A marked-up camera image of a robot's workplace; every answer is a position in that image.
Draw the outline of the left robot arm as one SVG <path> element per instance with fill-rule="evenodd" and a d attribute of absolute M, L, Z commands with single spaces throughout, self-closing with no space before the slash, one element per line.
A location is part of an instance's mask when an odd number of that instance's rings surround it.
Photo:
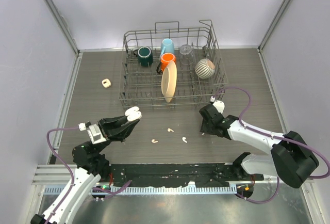
<path fill-rule="evenodd" d="M 125 115 L 103 118 L 96 124 L 80 123 L 76 129 L 86 131 L 89 141 L 72 150 L 76 169 L 65 165 L 70 180 L 53 204 L 41 215 L 35 214 L 31 223 L 72 223 L 84 199 L 97 182 L 105 182 L 110 175 L 110 162 L 101 154 L 112 142 L 124 142 L 142 117 L 138 107 Z"/>

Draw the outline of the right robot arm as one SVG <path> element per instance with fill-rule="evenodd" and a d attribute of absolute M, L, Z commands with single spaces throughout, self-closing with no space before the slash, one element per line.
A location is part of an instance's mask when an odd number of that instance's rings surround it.
<path fill-rule="evenodd" d="M 236 158 L 233 162 L 235 178 L 245 180 L 253 174 L 265 174 L 280 178 L 292 188 L 300 188 L 318 167 L 317 158 L 305 148 L 306 143 L 298 133 L 281 134 L 248 126 L 238 117 L 224 117 L 223 109 L 223 103 L 209 103 L 199 110 L 203 118 L 201 132 L 239 141 L 265 153 L 244 152 Z"/>

